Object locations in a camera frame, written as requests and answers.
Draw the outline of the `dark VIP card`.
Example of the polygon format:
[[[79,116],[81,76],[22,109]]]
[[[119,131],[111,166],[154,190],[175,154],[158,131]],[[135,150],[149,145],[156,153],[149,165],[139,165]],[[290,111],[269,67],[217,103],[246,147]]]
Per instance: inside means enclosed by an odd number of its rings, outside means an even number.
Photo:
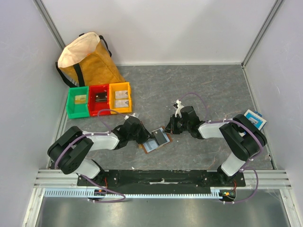
[[[162,146],[168,142],[168,140],[166,138],[166,134],[163,132],[163,128],[154,130],[152,132],[152,135],[154,136],[154,139],[156,140],[156,143],[158,144],[158,146]]]

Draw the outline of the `brown leather card holder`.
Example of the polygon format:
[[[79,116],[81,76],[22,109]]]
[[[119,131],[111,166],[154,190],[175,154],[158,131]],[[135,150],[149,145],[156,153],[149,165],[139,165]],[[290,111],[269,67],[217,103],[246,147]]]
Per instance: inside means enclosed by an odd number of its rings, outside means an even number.
[[[146,154],[149,154],[150,152],[155,151],[155,150],[157,150],[157,149],[159,149],[159,148],[161,148],[161,147],[163,147],[163,146],[165,146],[165,145],[167,145],[167,144],[169,144],[169,143],[172,142],[172,139],[171,139],[170,135],[167,134],[167,133],[165,133],[165,134],[166,134],[166,138],[167,138],[168,142],[165,143],[162,146],[158,146],[158,144],[156,143],[156,140],[154,139],[153,135],[146,142],[144,142],[143,144],[139,144],[138,146],[139,146],[139,148],[142,148]]]

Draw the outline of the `white VIP card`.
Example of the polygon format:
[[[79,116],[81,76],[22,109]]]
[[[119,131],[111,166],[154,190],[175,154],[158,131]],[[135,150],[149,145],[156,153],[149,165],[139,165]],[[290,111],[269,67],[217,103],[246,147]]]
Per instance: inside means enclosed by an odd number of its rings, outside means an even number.
[[[129,99],[118,99],[115,100],[115,108],[128,108]]]

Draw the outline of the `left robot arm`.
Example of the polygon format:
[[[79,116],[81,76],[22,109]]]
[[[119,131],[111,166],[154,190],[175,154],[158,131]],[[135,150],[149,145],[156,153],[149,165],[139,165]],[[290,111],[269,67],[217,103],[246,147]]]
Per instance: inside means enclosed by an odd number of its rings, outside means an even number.
[[[103,169],[97,162],[87,158],[90,151],[117,150],[130,141],[143,144],[153,138],[153,134],[138,118],[129,116],[123,124],[107,132],[87,132],[72,126],[50,146],[47,154],[54,162],[54,167],[65,175],[85,175],[90,183],[98,186],[104,180]]]

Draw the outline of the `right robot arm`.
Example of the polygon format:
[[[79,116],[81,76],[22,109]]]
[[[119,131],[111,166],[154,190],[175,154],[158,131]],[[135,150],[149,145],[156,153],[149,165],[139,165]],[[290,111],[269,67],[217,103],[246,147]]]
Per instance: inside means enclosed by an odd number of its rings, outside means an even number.
[[[192,106],[176,103],[174,107],[176,111],[170,117],[165,133],[187,131],[199,140],[225,139],[231,154],[217,169],[217,181],[222,186],[232,183],[234,176],[267,144],[265,135],[243,114],[221,121],[202,121]]]

